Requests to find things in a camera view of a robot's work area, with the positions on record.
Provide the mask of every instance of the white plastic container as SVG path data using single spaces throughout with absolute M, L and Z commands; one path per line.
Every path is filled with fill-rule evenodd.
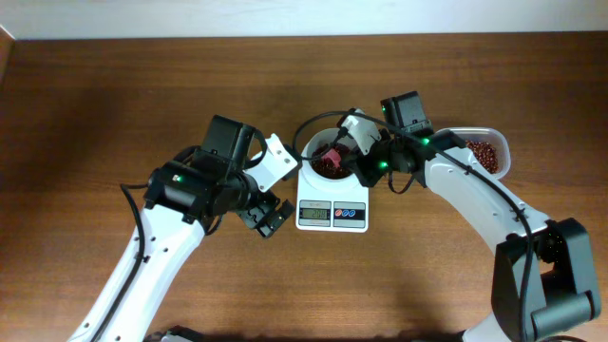
M 496 158 L 498 160 L 498 172 L 492 176 L 499 180 L 509 172 L 509 168 L 511 168 L 511 154 L 506 138 L 501 132 L 493 128 L 482 127 L 452 127 L 444 129 L 451 130 L 466 141 L 491 143 L 496 148 Z

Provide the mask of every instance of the wood grain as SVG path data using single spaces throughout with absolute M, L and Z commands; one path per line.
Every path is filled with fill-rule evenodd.
M 606 295 L 606 56 L 606 32 L 17 42 L 0 93 L 0 335 L 72 334 L 133 229 L 118 183 L 144 181 L 201 142 L 214 114 L 289 142 L 314 114 L 360 106 L 380 118 L 381 99 L 413 89 L 436 128 L 505 134 L 504 183 L 585 225 Z M 296 182 L 275 192 L 294 201 Z M 396 197 L 382 184 L 363 235 L 289 221 L 261 240 L 229 216 L 181 269 L 150 331 L 457 332 L 489 313 L 492 269 L 450 205 L 420 186 Z M 570 333 L 604 340 L 606 317 Z
M 10 50 L 13 43 L 12 37 L 0 27 L 0 86 L 2 86 L 2 80 L 7 63 L 9 62 Z

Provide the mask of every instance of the black cable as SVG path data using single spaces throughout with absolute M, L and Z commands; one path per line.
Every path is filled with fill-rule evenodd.
M 583 339 L 572 336 L 551 336 L 543 339 L 542 342 L 587 342 Z
M 133 212 L 133 217 L 135 218 L 135 224 L 137 225 L 137 233 L 139 235 L 138 238 L 139 238 L 140 248 L 139 248 L 137 255 L 135 256 L 135 263 L 133 264 L 133 268 L 131 268 L 131 272 L 129 273 L 128 277 L 124 281 L 124 284 L 123 284 L 121 290 L 116 295 L 116 298 L 114 299 L 114 302 L 112 303 L 112 306 L 110 307 L 108 312 L 105 314 L 105 318 L 102 321 L 102 324 L 99 326 L 99 329 L 97 329 L 97 331 L 93 335 L 93 338 L 91 338 L 91 342 L 99 341 L 100 338 L 102 337 L 102 334 L 104 334 L 105 328 L 107 328 L 107 325 L 112 320 L 114 313 L 116 312 L 118 307 L 121 305 L 121 301 L 123 300 L 123 297 L 126 294 L 126 291 L 129 289 L 129 286 L 131 286 L 133 279 L 137 275 L 137 272 L 140 270 L 140 266 L 142 265 L 143 253 L 145 252 L 145 234 L 143 233 L 143 224 L 142 224 L 142 218 L 140 217 L 140 212 L 137 208 L 137 204 L 135 204 L 135 201 L 133 200 L 133 197 L 131 197 L 131 194 L 129 193 L 129 189 L 144 189 L 147 186 L 148 186 L 148 184 L 140 184 L 140 185 L 121 184 L 121 190 L 123 190 L 123 194 L 126 197 L 126 200 L 129 202 L 129 206 L 131 207 L 131 211 Z
M 200 146 L 197 145 L 186 147 L 182 149 L 182 151 L 178 153 L 177 156 L 173 157 L 173 160 L 176 162 L 187 163 L 187 160 L 189 158 L 192 158 L 192 156 L 198 149 L 200 149 Z
M 320 159 L 323 158 L 323 156 L 325 156 L 325 154 L 327 154 L 328 152 L 330 152 L 330 150 L 332 150 L 332 148 L 334 148 L 337 144 L 338 141 L 342 139 L 341 137 L 335 137 L 335 139 L 333 140 L 333 142 L 329 143 L 327 145 L 327 148 L 324 149 L 321 153 L 317 154 L 316 156 L 313 157 L 313 155 L 311 155 L 310 157 L 304 157 L 304 156 L 300 156 L 302 157 L 303 161 L 309 161 L 309 162 L 314 162 L 314 161 L 318 161 Z
M 301 154 L 300 154 L 300 153 L 297 151 L 297 138 L 300 136 L 300 133 L 302 133 L 302 130 L 304 129 L 304 127 L 306 127 L 306 126 L 307 126 L 307 125 L 309 125 L 310 123 L 315 122 L 315 121 L 317 121 L 317 120 L 319 120 L 319 119 L 327 118 L 327 117 L 330 117 L 330 116 L 333 116 L 333 115 L 340 115 L 340 116 L 344 116 L 344 115 L 350 115 L 350 114 L 351 114 L 351 113 L 350 113 L 350 111 L 337 111 L 337 112 L 323 113 L 323 114 L 319 114 L 319 115 L 321 115 L 322 117 L 319 117 L 319 115 L 317 115 L 317 116 L 315 116 L 315 117 L 313 117 L 313 118 L 309 119 L 307 122 L 303 123 L 303 124 L 302 124 L 302 125 L 301 125 L 301 126 L 300 126 L 300 127 L 297 129 L 297 130 L 296 130 L 296 132 L 295 132 L 295 134 L 294 134 L 294 141 L 293 141 L 293 144 L 292 144 L 292 146 L 294 147 L 294 152 L 295 152 L 295 153 L 297 153 L 297 154 L 298 154 L 298 155 L 299 155 L 299 156 L 302 158 L 302 160 L 303 160 L 303 161 L 309 161 L 309 162 L 313 162 L 313 161 L 320 160 L 321 158 L 323 158 L 323 156 L 325 156 L 325 154 L 326 154 L 326 153 L 330 152 L 330 150 L 331 150 L 332 148 L 334 148 L 334 147 L 337 145 L 337 143 L 338 143 L 338 141 L 339 141 L 340 139 L 342 139 L 342 138 L 346 137 L 346 135 L 347 135 L 347 133 L 348 133 L 348 129 L 346 129 L 346 128 L 344 128 L 344 127 L 340 128 L 340 130 L 338 131 L 338 134 L 337 134 L 337 136 L 335 137 L 335 139 L 333 140 L 333 142 L 332 142 L 332 143 L 330 143 L 330 144 L 327 146 L 327 148 L 326 148 L 325 150 L 323 150 L 323 152 L 319 153 L 318 155 L 316 155 L 316 156 L 314 156 L 314 157 L 313 157 L 313 153 L 314 153 L 314 151 L 313 151 L 313 153 L 311 153 L 311 156 L 310 156 L 310 157 L 304 157 L 304 156 L 302 156 L 302 155 L 301 155 Z
M 403 187 L 403 189 L 401 191 L 395 191 L 395 188 L 392 187 L 392 171 L 389 172 L 389 189 L 390 191 L 392 191 L 393 193 L 397 194 L 397 195 L 403 195 L 406 193 L 406 191 L 408 191 L 408 189 L 411 187 L 411 185 L 414 183 L 414 176 L 412 175 L 409 180 L 408 183 L 406 184 L 406 186 Z
M 268 149 L 268 144 L 266 143 L 266 139 L 264 139 L 264 134 L 259 129 L 256 128 L 256 130 L 254 131 L 254 136 L 256 137 L 257 141 L 259 142 L 259 145 L 262 148 L 262 154 L 254 160 L 246 161 L 244 165 L 245 169 L 250 169 L 254 166 L 257 166 L 264 159 L 264 156 L 266 156 L 266 150 Z
M 523 229 L 525 231 L 525 235 L 527 238 L 527 246 L 526 246 L 526 253 L 525 253 L 525 263 L 523 266 L 523 278 L 522 278 L 522 286 L 520 289 L 520 318 L 521 318 L 521 327 L 522 327 L 522 342 L 526 342 L 527 341 L 527 334 L 525 333 L 525 323 L 526 323 L 526 315 L 525 315 L 525 300 L 527 298 L 527 289 L 528 289 L 528 283 L 529 283 L 529 279 L 530 279 L 530 271 L 532 268 L 532 257 L 534 256 L 534 250 L 533 250 L 533 237 L 532 237 L 532 230 L 530 229 L 530 225 L 528 224 L 527 219 L 525 218 L 525 216 L 523 215 L 523 211 L 515 204 L 515 202 L 513 202 L 513 199 L 511 199 L 500 187 L 498 187 L 496 184 L 494 184 L 491 180 L 487 179 L 484 175 L 480 174 L 479 172 L 477 172 L 476 170 L 474 170 L 470 165 L 465 165 L 464 163 L 456 160 L 455 158 L 453 158 L 452 156 L 448 155 L 448 153 L 446 153 L 445 151 L 437 148 L 436 146 L 434 146 L 431 143 L 423 143 L 421 141 L 420 138 L 403 131 L 400 127 L 390 124 L 390 123 L 386 123 L 383 122 L 382 120 L 378 120 L 376 118 L 373 118 L 371 116 L 365 115 L 365 114 L 361 114 L 361 113 L 356 113 L 353 111 L 331 111 L 331 112 L 327 112 L 327 113 L 322 113 L 319 114 L 317 116 L 314 116 L 312 118 L 310 118 L 308 121 L 306 121 L 305 123 L 303 123 L 295 132 L 294 135 L 294 151 L 295 153 L 297 152 L 297 148 L 295 146 L 295 141 L 297 139 L 297 136 L 299 135 L 299 133 L 302 131 L 302 129 L 304 129 L 304 127 L 310 123 L 313 123 L 317 120 L 320 119 L 324 119 L 324 118 L 328 118 L 331 116 L 348 116 L 348 115 L 353 115 L 354 117 L 358 117 L 358 118 L 362 118 L 362 119 L 366 119 L 369 120 L 375 124 L 380 124 L 384 127 L 386 127 L 389 131 L 391 131 L 394 134 L 398 134 L 402 137 L 408 138 L 409 140 L 413 141 L 414 143 L 418 143 L 420 145 L 426 145 L 429 148 L 431 148 L 435 153 L 439 154 L 440 156 L 446 158 L 447 160 L 449 160 L 450 162 L 453 162 L 455 165 L 457 165 L 458 167 L 461 167 L 462 169 L 466 170 L 467 174 L 471 174 L 475 177 L 477 177 L 480 181 L 483 181 L 485 184 L 487 184 L 490 188 L 492 188 L 492 190 L 494 190 L 497 194 L 499 194 L 499 196 L 501 196 L 506 203 L 513 209 L 513 212 L 515 213 L 517 220 L 519 220 L 522 225 L 523 225 Z
M 221 225 L 221 221 L 223 219 L 224 219 L 224 215 L 220 215 L 218 217 L 218 219 L 216 220 L 216 224 L 214 224 L 211 229 L 207 229 L 207 227 L 203 226 L 202 231 L 205 233 L 205 236 L 208 237 L 208 236 L 214 234 L 218 230 L 219 226 Z

